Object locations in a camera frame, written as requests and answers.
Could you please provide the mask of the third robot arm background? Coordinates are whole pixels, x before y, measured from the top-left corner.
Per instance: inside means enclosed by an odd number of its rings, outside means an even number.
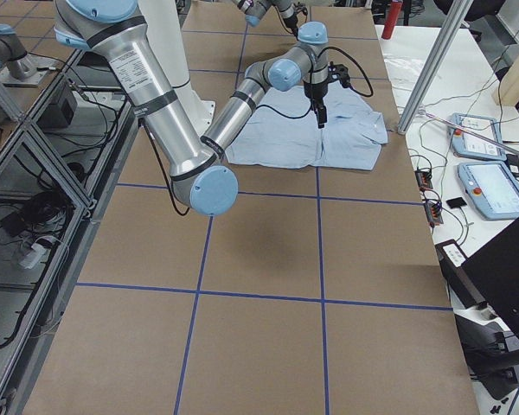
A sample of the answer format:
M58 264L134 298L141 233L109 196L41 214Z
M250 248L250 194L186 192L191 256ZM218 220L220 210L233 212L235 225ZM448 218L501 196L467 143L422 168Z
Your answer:
M7 67L17 80L26 80L37 73L37 65L29 56L16 31L6 23L0 23L0 70Z

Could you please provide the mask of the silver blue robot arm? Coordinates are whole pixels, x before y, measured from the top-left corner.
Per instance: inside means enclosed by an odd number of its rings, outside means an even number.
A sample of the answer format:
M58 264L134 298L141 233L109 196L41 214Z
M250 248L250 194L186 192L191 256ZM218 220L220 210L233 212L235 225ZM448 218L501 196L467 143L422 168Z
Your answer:
M327 122L324 96L332 78L322 22L303 24L285 54L253 63L218 118L199 135L152 51L137 2L57 1L54 6L57 40L106 59L136 117L170 162L172 194L199 214L216 216L233 206L238 181L221 161L270 88L286 92L302 82L318 128Z
M256 27L266 13L274 8L283 28L291 35L298 36L298 15L308 16L305 4L291 0L232 0L245 15L246 22Z

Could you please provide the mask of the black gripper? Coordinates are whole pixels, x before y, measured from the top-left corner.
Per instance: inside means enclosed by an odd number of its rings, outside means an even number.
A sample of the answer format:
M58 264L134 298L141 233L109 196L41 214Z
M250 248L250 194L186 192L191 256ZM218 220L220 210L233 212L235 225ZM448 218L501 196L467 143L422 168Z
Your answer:
M283 11L283 23L295 37L298 37L298 15L307 16L307 7L304 4L291 4Z
M323 68L309 72L303 79L305 96L310 100L317 119L317 128L323 129L327 123L327 110L324 97L328 93L328 85L339 82L342 88L351 87L348 68L343 64L330 62Z

